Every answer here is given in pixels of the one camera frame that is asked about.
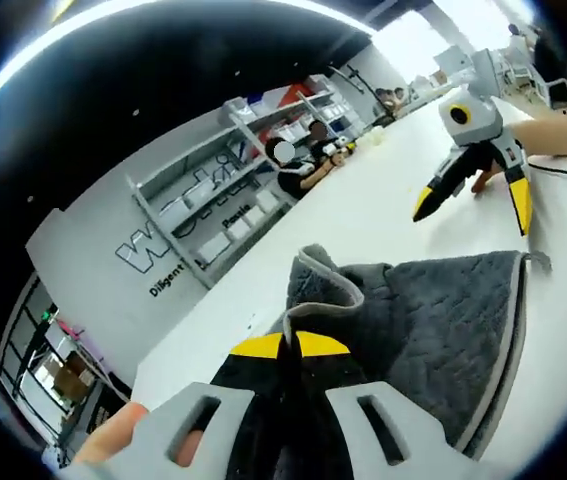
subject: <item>white table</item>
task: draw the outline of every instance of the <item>white table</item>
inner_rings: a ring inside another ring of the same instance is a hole
[[[506,122],[527,118],[498,102]],[[284,308],[298,249],[322,244],[337,264],[399,262],[494,250],[541,250],[548,276],[528,267],[527,333],[510,397],[483,460],[515,470],[567,415],[567,177],[532,171],[534,220],[518,234],[502,175],[474,198],[469,185],[414,224],[412,210],[452,141],[438,102],[397,121],[299,202],[159,343],[138,368],[132,398],[156,408],[193,381],[212,379],[228,351],[266,332]],[[567,159],[533,158],[567,169]]]

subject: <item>ceiling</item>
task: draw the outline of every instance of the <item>ceiling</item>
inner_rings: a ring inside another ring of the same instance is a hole
[[[319,3],[361,21],[380,12],[365,22],[379,29],[427,1]],[[59,21],[95,3],[76,0]],[[0,65],[49,28],[49,7],[0,2]],[[49,211],[131,153],[229,98],[327,73],[368,43],[348,25],[284,4],[163,0],[51,45],[0,90],[0,270],[21,272],[4,271],[1,288],[23,284],[31,268],[23,246]]]

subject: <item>gray shelving unit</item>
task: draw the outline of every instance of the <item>gray shelving unit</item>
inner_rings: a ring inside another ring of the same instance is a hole
[[[201,213],[205,211],[214,200],[226,194],[233,187],[243,182],[249,182],[256,187],[256,190],[260,190],[261,185],[255,175],[260,167],[266,163],[269,163],[275,171],[278,170],[278,167],[265,157],[264,146],[257,137],[258,132],[267,126],[274,125],[286,118],[308,110],[316,118],[324,120],[319,114],[317,107],[320,108],[330,103],[333,93],[333,91],[323,91],[311,97],[299,95],[298,102],[285,105],[249,122],[243,122],[236,115],[230,114],[229,121],[232,122],[233,125],[228,126],[204,142],[178,155],[141,182],[135,183],[131,179],[128,179],[132,196],[139,208],[149,219],[152,228],[165,239],[170,248],[190,268],[194,276],[208,289],[212,288],[234,263],[236,263],[236,261],[284,215],[291,207],[291,204],[288,203],[287,199],[280,199],[281,203],[272,211],[267,212],[265,217],[257,225],[252,227],[251,231],[245,237],[230,245],[209,265],[203,265],[202,262],[197,261],[197,256],[192,254],[183,244],[183,241],[177,238],[178,232],[190,225],[191,222],[196,221]],[[256,147],[262,154],[247,165],[242,163],[230,148],[233,143],[242,140],[247,140],[249,144]],[[223,152],[227,155],[231,166],[236,169],[236,172],[225,181],[216,184],[214,190],[196,205],[190,205],[190,210],[175,227],[170,229],[171,231],[162,227],[160,208],[156,204],[159,203],[160,198],[167,195],[162,195],[163,192],[170,189],[186,173],[200,167],[204,162],[219,152]]]

